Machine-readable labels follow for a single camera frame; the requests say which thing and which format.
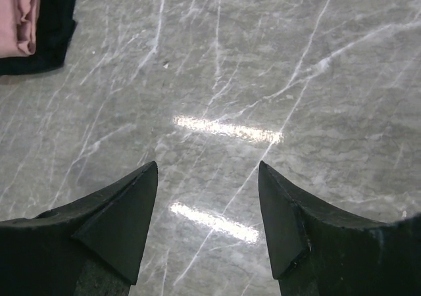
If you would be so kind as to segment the pink printed t-shirt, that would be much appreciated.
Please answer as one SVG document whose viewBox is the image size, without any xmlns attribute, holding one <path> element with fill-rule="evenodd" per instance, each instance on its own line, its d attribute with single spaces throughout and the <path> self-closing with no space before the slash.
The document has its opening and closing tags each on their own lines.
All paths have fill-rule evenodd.
<svg viewBox="0 0 421 296">
<path fill-rule="evenodd" d="M 1 58 L 36 52 L 40 0 L 1 0 Z"/>
</svg>

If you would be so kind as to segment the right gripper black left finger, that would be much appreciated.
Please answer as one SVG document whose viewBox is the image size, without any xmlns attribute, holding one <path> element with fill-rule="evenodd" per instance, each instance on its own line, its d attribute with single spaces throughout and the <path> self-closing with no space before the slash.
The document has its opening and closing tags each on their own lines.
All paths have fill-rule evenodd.
<svg viewBox="0 0 421 296">
<path fill-rule="evenodd" d="M 2 295 L 127 295 L 137 283 L 158 186 L 149 162 L 35 218 L 1 223 Z"/>
</svg>

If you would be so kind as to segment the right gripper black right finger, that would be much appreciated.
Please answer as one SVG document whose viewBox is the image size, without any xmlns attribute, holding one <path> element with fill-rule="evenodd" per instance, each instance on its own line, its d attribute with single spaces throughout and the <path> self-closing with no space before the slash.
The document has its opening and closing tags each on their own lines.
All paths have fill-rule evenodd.
<svg viewBox="0 0 421 296">
<path fill-rule="evenodd" d="M 383 223 L 339 209 L 259 164 L 259 201 L 282 295 L 419 295 L 420 216 Z"/>
</svg>

